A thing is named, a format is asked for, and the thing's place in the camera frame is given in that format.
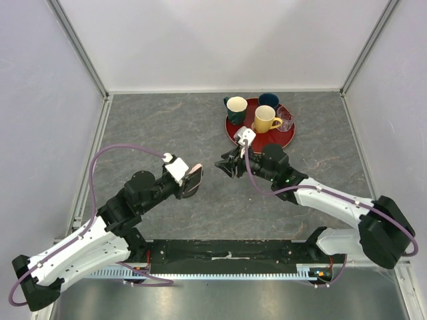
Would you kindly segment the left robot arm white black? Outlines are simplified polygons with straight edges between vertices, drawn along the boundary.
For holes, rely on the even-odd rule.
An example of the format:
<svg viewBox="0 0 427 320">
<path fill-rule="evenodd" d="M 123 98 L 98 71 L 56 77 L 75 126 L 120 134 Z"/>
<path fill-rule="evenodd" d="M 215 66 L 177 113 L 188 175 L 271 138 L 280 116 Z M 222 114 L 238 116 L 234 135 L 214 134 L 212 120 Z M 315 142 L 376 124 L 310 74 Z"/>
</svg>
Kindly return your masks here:
<svg viewBox="0 0 427 320">
<path fill-rule="evenodd" d="M 202 176 L 201 165 L 179 175 L 164 167 L 160 178 L 149 171 L 134 173 L 117 195 L 74 233 L 38 255 L 14 258 L 18 280 L 9 293 L 10 304 L 38 311 L 98 269 L 141 261 L 147 255 L 147 242 L 136 227 L 142 215 L 168 197 L 191 197 Z"/>
</svg>

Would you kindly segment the phone with pink case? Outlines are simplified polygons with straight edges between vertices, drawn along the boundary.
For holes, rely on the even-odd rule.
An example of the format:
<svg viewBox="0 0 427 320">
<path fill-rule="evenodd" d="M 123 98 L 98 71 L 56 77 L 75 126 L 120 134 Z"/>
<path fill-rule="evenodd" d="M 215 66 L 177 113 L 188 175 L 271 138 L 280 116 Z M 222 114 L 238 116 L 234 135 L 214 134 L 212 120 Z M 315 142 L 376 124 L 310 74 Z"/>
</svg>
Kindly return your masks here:
<svg viewBox="0 0 427 320">
<path fill-rule="evenodd" d="M 189 173 L 185 176 L 181 198 L 187 199 L 194 196 L 199 189 L 201 180 L 203 178 L 203 165 L 198 163 Z"/>
</svg>

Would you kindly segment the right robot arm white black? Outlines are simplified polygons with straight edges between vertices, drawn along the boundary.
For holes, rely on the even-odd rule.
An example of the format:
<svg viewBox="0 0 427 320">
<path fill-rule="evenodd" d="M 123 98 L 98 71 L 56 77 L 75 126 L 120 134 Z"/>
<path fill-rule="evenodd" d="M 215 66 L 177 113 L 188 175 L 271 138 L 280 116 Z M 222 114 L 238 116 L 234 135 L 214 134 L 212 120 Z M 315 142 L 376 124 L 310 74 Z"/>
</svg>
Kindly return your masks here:
<svg viewBox="0 0 427 320">
<path fill-rule="evenodd" d="M 362 255 L 385 269 L 393 269 L 401 257 L 418 252 L 415 231 L 396 202 L 387 197 L 370 199 L 329 188 L 289 164 L 277 144 L 266 145 L 260 154 L 249 147 L 236 147 L 214 164 L 231 178 L 247 173 L 250 179 L 270 181 L 268 195 L 324 212 L 350 226 L 334 230 L 319 228 L 306 245 L 310 261 L 329 255 Z"/>
</svg>

